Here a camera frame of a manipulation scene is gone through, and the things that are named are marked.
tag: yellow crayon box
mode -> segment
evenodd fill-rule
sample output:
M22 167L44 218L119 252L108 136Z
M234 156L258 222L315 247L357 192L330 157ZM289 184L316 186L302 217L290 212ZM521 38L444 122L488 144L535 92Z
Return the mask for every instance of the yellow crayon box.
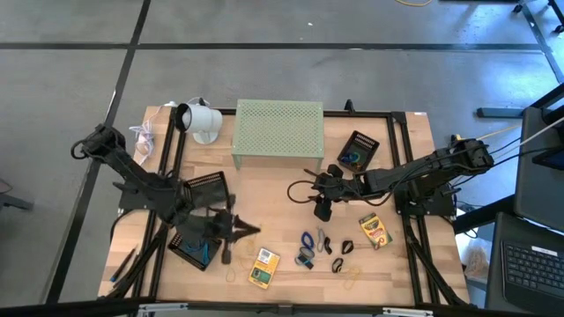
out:
M386 227L374 212L359 220L359 223L362 231L372 242L374 249L377 250L392 241Z
M249 281L265 290L272 281L274 271L280 261L280 255L261 247L255 265L249 274Z

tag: gray floor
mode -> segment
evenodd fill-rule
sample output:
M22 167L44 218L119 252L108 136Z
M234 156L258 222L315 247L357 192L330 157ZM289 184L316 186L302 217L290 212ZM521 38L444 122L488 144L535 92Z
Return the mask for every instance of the gray floor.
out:
M141 0L0 0L2 41L129 42ZM564 39L544 2L531 11L564 68ZM394 2L152 1L142 42L536 43L513 4ZM0 212L0 306L36 304L61 242L86 162L71 144L104 120L125 52L0 50L0 178L34 201ZM527 107L557 85L544 55L496 51L137 51L115 126L128 138L145 107L205 96L214 107L239 98L352 99L357 109L425 111L436 146L450 134L481 136L519 121L475 117L477 107ZM519 129L487 139L498 148ZM490 203L515 188L516 161L464 185L460 199ZM102 167L62 300L96 296L119 195ZM480 230L491 239L491 228Z

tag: wooden table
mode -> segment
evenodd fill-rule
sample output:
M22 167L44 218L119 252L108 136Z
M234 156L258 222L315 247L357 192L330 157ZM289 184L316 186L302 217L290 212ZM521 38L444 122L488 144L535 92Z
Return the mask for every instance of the wooden table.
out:
M156 112L148 107L145 120ZM147 171L156 171L167 130L169 108L164 108L153 121L155 152L147 159ZM427 155L434 149L427 114L407 113L413 157ZM378 118L324 118L325 160L322 169L336 163L336 157L353 130L371 136L380 142L368 169L392 168L390 140L386 121ZM294 304L347 304L347 305L413 305L403 227L395 212L393 199L381 207L371 207L364 202L333 203L331 221L324 223L314 216L314 204L292 203L286 197L286 188L297 180L312 180L302 168L315 167L314 159L247 158L240 171L236 171L231 158L231 142L234 131L234 115L224 115L219 139L209 145L194 142L187 137L182 156L181 177L193 177L224 171L229 190L237 195L234 213L250 224L260 225L261 233L240 240L234 245L231 265L221 264L218 255L205 272L191 266L167 249L164 255L158 299L179 301L247 302L247 303L294 303ZM396 127L398 148L404 163L403 144L399 127ZM172 148L175 149L178 132L175 131ZM141 158L135 153L135 160ZM168 169L174 162L174 150L168 161ZM351 173L345 171L345 178ZM307 186L293 189L293 195L302 199L312 195ZM360 230L358 220L370 212L376 212L389 230L393 242L375 251ZM121 220L115 228L106 268L100 285L100 295L112 287L109 278L125 255L141 245L147 210L136 210ZM427 232L434 264L456 294L468 302L468 293L462 266L456 249L452 227L440 217L426 217ZM311 232L317 240L316 227L321 226L331 239L334 252L316 254L314 268L309 271L297 266L294 257L301 246L301 234ZM172 239L174 230L168 234ZM340 254L343 240L354 241L354 251ZM281 255L278 269L268 290L251 284L247 278L258 249L266 247ZM346 273L334 274L330 265L337 257L343 257L343 271L360 269L357 281L347 290ZM142 295L148 294L152 274L152 261L147 265ZM424 300L429 302L427 277L419 263L419 277Z

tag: black pen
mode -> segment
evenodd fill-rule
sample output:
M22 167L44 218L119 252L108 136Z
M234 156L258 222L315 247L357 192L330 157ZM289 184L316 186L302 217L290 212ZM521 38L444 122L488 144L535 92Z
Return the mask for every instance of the black pen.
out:
M117 281L117 278L120 276L120 274L122 274L123 269L125 268L125 266L127 265L127 262L130 261L131 256L135 253L135 249L136 247L134 247L131 252L129 254L127 254L127 256L125 257L125 259L123 260L122 264L120 265L119 268L117 268L117 271L112 275L112 277L109 278L110 282L115 282Z

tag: white clamp light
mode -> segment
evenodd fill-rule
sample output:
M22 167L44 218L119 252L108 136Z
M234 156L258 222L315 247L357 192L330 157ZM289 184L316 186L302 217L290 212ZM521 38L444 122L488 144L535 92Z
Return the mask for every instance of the white clamp light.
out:
M204 98L195 97L176 108L174 125L181 132L189 132L200 144L210 144L219 136L223 123L221 112L209 108L210 103Z

